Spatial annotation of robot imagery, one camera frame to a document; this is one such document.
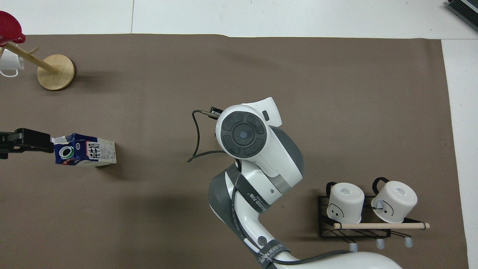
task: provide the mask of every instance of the brown mat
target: brown mat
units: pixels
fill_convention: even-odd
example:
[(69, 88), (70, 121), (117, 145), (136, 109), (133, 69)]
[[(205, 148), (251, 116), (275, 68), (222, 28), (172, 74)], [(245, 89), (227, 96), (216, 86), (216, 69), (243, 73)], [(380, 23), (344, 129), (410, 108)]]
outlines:
[[(41, 88), (26, 63), (0, 77), (1, 130), (73, 132), (117, 143), (118, 164), (54, 164), (53, 154), (0, 161), (1, 268), (259, 268), (207, 204), (210, 179), (233, 159), (187, 164), (194, 109), (272, 96), (305, 159), (304, 179), (261, 216), (298, 258), (320, 239), (316, 197), (333, 180), (371, 195), (376, 177), (418, 195), (409, 217), (430, 230), (358, 242), (404, 268), (467, 268), (445, 68), (439, 40), (227, 38), (217, 35), (28, 36), (40, 58), (69, 56), (72, 85)], [(199, 152), (219, 149), (200, 115)]]

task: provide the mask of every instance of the wooden dowel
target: wooden dowel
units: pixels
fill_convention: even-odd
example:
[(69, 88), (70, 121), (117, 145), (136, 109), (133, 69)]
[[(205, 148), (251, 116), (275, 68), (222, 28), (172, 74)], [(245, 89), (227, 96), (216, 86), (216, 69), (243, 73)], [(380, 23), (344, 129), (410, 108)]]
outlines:
[(28, 52), (28, 55), (32, 55), (33, 53), (35, 53), (35, 51), (39, 50), (38, 47), (32, 49), (31, 51)]
[(429, 229), (429, 223), (334, 223), (334, 229)]
[(7, 44), (5, 44), (5, 48), (7, 48), (11, 52), (15, 53), (16, 55), (22, 57), (23, 59), (25, 59), (29, 62), (32, 62), (33, 64), (47, 70), (48, 72), (50, 72), (52, 74), (58, 73), (58, 69), (56, 69), (55, 67), (43, 62), (42, 60), (38, 59), (37, 57), (35, 57), (33, 55), (30, 55), (28, 51), (23, 50), (23, 49), (15, 46), (11, 42), (8, 42)]

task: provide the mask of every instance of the red cup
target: red cup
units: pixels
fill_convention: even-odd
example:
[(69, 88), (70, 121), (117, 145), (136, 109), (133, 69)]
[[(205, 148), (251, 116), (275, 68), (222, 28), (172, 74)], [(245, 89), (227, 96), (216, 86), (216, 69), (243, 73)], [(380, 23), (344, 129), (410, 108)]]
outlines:
[(5, 11), (0, 11), (0, 47), (8, 42), (23, 43), (25, 35), (22, 34), (20, 23)]

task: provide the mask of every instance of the milk carton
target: milk carton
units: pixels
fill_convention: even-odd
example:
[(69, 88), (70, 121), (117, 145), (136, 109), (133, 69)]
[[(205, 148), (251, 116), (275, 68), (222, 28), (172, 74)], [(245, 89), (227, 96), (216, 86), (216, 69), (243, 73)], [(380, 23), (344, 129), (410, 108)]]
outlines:
[(115, 143), (98, 137), (72, 135), (52, 138), (55, 163), (76, 166), (102, 166), (116, 163)]

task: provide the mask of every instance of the white cup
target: white cup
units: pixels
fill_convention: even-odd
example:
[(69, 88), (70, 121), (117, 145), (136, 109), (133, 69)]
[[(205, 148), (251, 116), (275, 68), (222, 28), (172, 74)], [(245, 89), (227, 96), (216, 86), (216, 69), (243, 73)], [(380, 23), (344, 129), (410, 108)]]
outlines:
[[(19, 70), (24, 70), (23, 58), (15, 53), (5, 49), (0, 57), (0, 74), (5, 77), (13, 78), (18, 76)], [(3, 71), (15, 71), (15, 75), (5, 75)]]
[[(377, 184), (380, 181), (385, 182), (385, 186), (379, 192)], [(376, 195), (371, 203), (373, 211), (380, 219), (388, 223), (402, 223), (418, 201), (412, 188), (386, 178), (375, 179), (372, 190)]]
[(363, 191), (350, 183), (329, 182), (326, 186), (329, 204), (327, 216), (340, 223), (359, 223), (362, 220), (362, 208), (365, 195)]

